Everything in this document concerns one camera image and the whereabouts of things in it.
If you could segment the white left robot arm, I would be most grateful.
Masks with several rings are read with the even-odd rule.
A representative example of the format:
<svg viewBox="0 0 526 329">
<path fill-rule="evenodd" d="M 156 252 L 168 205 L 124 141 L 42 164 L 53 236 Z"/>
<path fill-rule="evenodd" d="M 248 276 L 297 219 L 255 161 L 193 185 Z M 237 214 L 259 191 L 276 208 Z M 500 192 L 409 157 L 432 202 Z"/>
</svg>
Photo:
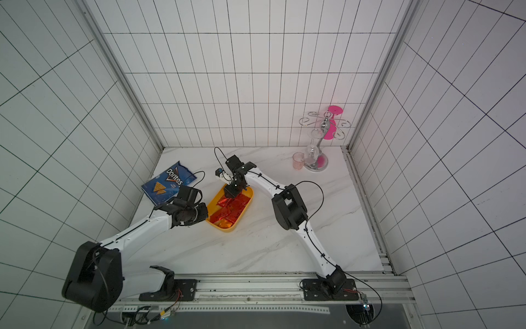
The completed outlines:
<svg viewBox="0 0 526 329">
<path fill-rule="evenodd" d="M 150 215 L 115 236 L 79 246 L 62 287 L 62 297 L 94 312 L 108 311 L 115 302 L 138 296 L 164 302 L 180 296 L 174 271 L 161 265 L 125 272 L 127 261 L 159 235 L 207 219 L 203 193 L 181 186 L 177 195 L 153 207 Z"/>
</svg>

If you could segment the red tea bag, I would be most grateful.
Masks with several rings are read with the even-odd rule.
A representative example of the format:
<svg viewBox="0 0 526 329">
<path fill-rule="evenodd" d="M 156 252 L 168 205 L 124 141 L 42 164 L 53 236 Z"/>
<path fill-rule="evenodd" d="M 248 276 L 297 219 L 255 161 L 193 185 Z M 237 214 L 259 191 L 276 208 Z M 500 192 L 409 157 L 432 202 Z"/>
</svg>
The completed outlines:
<svg viewBox="0 0 526 329">
<path fill-rule="evenodd" d="M 217 222 L 218 220 L 220 219 L 228 219 L 228 213 L 227 212 L 215 212 L 211 217 L 210 217 L 210 222 L 212 224 L 214 224 L 214 222 Z"/>
<path fill-rule="evenodd" d="M 223 212 L 227 212 L 229 215 L 228 215 L 228 220 L 230 221 L 233 221 L 233 222 L 237 222 L 238 221 L 238 218 L 242 215 L 243 211 L 242 212 L 239 212 L 239 211 L 233 211 L 230 207 L 227 207 L 227 208 L 222 208 L 221 211 Z"/>
<path fill-rule="evenodd" d="M 233 211 L 242 212 L 251 202 L 251 197 L 244 194 L 238 195 L 236 198 L 232 199 L 229 206 Z"/>
<path fill-rule="evenodd" d="M 228 198 L 226 196 L 222 196 L 220 198 L 220 200 L 217 202 L 217 206 L 221 207 L 221 208 L 227 208 L 229 206 L 231 206 L 231 204 L 235 201 L 234 198 Z"/>
</svg>

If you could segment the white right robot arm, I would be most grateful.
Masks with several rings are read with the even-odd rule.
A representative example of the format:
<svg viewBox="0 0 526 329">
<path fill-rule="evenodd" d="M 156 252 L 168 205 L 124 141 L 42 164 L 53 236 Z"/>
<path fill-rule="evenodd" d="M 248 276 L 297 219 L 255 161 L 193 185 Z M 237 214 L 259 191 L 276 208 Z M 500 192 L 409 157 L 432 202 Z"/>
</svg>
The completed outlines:
<svg viewBox="0 0 526 329">
<path fill-rule="evenodd" d="M 218 178 L 226 183 L 223 188 L 225 196 L 232 199 L 249 187 L 263 192 L 271 200 L 278 224 L 299 237 L 316 265 L 319 292 L 328 299 L 334 299 L 343 289 L 347 275 L 340 266 L 331 261 L 312 230 L 307 206 L 297 186 L 282 185 L 264 175 L 252 162 L 244 163 L 235 155 L 229 157 L 225 164 L 231 172 L 230 175 L 224 170 L 216 170 Z"/>
</svg>

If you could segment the yellow plastic storage box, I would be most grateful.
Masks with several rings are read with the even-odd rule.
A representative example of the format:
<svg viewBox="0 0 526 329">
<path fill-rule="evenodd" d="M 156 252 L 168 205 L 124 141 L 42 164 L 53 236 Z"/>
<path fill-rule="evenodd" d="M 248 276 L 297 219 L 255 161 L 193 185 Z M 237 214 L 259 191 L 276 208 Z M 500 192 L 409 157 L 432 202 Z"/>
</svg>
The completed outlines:
<svg viewBox="0 0 526 329">
<path fill-rule="evenodd" d="M 208 218 L 205 220 L 212 227 L 222 232 L 231 232 L 241 222 L 242 216 L 253 200 L 253 189 L 247 187 L 235 198 L 227 198 L 224 185 L 208 204 Z"/>
</svg>

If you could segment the orange tea bag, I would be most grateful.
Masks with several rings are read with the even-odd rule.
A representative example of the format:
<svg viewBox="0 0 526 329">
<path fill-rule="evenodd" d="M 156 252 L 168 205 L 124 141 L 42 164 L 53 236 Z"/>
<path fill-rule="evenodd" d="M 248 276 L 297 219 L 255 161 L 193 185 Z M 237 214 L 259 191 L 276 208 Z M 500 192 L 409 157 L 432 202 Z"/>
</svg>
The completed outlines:
<svg viewBox="0 0 526 329">
<path fill-rule="evenodd" d="M 220 219 L 217 222 L 214 222 L 214 225 L 221 230 L 229 230 L 234 227 L 236 222 L 230 221 L 228 219 Z"/>
</svg>

